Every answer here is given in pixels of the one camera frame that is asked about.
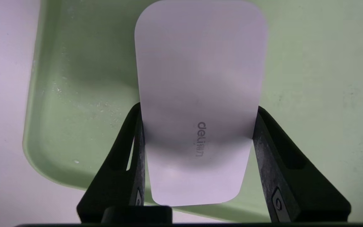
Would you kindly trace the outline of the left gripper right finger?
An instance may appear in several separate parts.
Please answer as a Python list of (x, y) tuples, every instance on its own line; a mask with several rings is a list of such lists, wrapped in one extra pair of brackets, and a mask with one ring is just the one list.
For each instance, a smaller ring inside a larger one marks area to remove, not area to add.
[(272, 222), (347, 222), (349, 201), (278, 122), (258, 108), (253, 144)]

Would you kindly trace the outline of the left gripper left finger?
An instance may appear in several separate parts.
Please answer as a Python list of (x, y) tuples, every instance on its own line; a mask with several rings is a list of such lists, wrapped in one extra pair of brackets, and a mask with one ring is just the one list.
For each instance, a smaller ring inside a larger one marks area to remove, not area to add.
[(140, 103), (77, 205), (82, 223), (172, 223), (168, 206), (145, 206), (145, 138)]

